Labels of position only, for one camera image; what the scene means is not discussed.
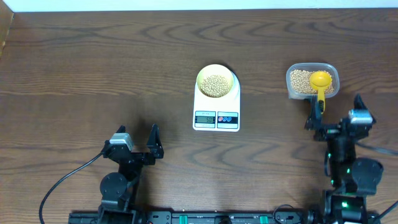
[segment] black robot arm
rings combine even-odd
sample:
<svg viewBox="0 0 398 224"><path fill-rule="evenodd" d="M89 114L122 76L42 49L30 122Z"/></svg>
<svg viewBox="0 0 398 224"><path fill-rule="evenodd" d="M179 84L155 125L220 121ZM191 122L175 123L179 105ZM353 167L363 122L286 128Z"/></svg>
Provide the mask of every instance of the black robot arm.
<svg viewBox="0 0 398 224"><path fill-rule="evenodd" d="M149 135L147 147L150 152L133 152L133 145L124 126L121 126L110 140L105 141L102 150L104 158L117 162L119 170L106 175L101 181L100 190L103 197L99 206L98 223L128 223L124 222L123 218L144 218L138 217L134 202L142 167L155 165L155 160L164 156L158 126L154 124Z"/></svg>
<svg viewBox="0 0 398 224"><path fill-rule="evenodd" d="M372 223L366 210L366 196L376 194L383 166L374 159L357 158L355 144L369 135L376 123L374 116L364 105L361 97L354 99L354 109L338 124L323 124L317 98L312 98L311 113L305 128L314 130L314 140L326 141L325 167L331 177L334 190L324 190L314 223Z"/></svg>

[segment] scale display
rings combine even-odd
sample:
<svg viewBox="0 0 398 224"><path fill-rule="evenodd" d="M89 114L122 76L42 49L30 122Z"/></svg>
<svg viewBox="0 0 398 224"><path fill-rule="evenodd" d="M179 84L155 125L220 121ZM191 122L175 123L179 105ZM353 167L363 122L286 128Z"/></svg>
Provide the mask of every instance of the scale display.
<svg viewBox="0 0 398 224"><path fill-rule="evenodd" d="M215 111L196 111L195 127L197 128L216 128Z"/></svg>
<svg viewBox="0 0 398 224"><path fill-rule="evenodd" d="M214 117L197 117L197 123L214 123Z"/></svg>

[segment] clear plastic container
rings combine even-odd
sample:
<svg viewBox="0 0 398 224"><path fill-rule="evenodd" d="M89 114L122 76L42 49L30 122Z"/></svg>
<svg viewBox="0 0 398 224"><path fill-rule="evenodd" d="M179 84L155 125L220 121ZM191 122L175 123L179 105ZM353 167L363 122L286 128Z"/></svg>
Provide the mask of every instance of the clear plastic container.
<svg viewBox="0 0 398 224"><path fill-rule="evenodd" d="M292 82L290 81L290 73L293 70L306 70L309 72L316 71L327 71L331 75L331 85L334 89L333 93L326 93L325 98L331 98L335 96L340 89L340 81L338 79L338 73L335 67L328 63L297 63L292 65L286 72L286 84L287 90L289 91L290 99L303 100L306 98L311 98L314 94L298 93L292 87Z"/></svg>

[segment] scoop handle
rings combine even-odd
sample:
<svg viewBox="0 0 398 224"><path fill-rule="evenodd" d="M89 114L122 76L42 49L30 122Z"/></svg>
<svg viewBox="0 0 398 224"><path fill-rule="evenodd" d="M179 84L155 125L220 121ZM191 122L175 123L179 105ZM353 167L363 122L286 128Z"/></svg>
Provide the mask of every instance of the scoop handle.
<svg viewBox="0 0 398 224"><path fill-rule="evenodd" d="M318 104L321 109L321 113L325 111L326 104L325 104L325 88L319 87L318 88Z"/></svg>

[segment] yellow bowl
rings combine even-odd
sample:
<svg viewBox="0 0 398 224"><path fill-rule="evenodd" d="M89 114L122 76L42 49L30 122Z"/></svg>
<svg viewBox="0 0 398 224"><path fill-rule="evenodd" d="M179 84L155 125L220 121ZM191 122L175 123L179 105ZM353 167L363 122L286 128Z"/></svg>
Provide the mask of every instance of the yellow bowl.
<svg viewBox="0 0 398 224"><path fill-rule="evenodd" d="M201 84L203 83L203 81L212 76L212 75L221 75L222 77L225 77L225 79L228 82L228 92L225 94L227 95L231 89L232 86L234 85L234 77L232 76L232 72L222 66L222 65L217 65L217 64L213 64L213 65L207 65L206 67L204 67L203 69L200 70L198 76L197 76L197 85L199 90L206 95L206 93L201 89Z"/></svg>

